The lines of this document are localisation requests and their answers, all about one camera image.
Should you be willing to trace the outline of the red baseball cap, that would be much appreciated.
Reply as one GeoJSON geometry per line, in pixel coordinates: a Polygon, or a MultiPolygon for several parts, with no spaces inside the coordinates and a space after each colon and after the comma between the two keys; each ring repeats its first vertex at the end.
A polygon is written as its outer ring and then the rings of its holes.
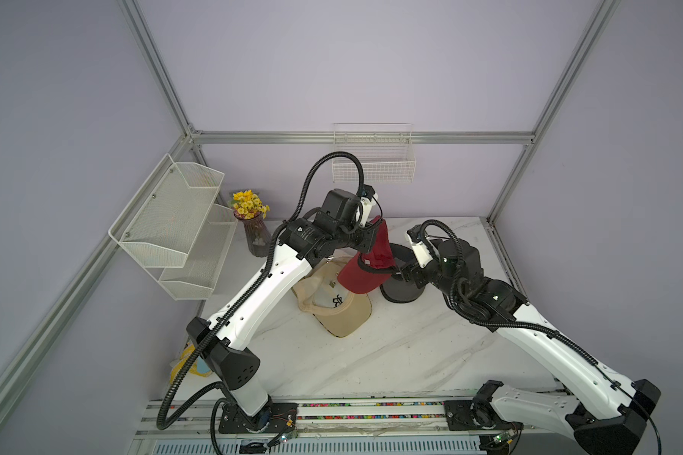
{"type": "Polygon", "coordinates": [[[343,267],[338,275],[338,282],[354,294],[367,294],[391,278],[395,267],[387,223],[382,220],[371,251],[358,252],[343,267]]]}

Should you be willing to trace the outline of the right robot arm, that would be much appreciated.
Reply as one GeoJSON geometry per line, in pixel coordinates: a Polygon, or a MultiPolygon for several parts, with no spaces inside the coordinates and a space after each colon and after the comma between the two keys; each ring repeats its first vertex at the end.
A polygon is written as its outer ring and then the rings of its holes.
{"type": "Polygon", "coordinates": [[[512,342],[565,386],[564,394],[527,392],[501,380],[487,381],[472,398],[480,428],[499,423],[533,426],[575,441],[588,454],[632,454],[660,399],[647,379],[632,380],[549,323],[507,282],[485,276],[476,248],[460,239],[409,238],[415,261],[405,280],[430,284],[459,317],[512,342]]]}

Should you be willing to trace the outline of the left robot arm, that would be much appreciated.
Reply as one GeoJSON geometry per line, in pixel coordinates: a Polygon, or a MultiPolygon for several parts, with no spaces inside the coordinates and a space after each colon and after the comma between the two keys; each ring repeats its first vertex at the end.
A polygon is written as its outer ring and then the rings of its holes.
{"type": "Polygon", "coordinates": [[[271,398],[255,378],[261,361],[249,349],[254,333],[282,297],[336,250],[372,250],[382,221],[370,217],[376,196],[369,185],[360,196],[330,191],[316,212],[275,231],[265,265],[230,303],[210,320],[188,324],[195,350],[220,378],[220,389],[245,417],[247,430],[263,430],[271,420],[271,398]]]}

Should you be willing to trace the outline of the tan dark-brim baseball cap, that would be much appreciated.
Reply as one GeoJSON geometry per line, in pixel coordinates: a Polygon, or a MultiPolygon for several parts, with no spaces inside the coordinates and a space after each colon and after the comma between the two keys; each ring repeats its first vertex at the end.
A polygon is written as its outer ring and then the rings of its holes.
{"type": "Polygon", "coordinates": [[[355,294],[339,281],[349,256],[324,261],[292,286],[298,308],[311,314],[334,337],[347,337],[372,316],[367,294],[355,294]]]}

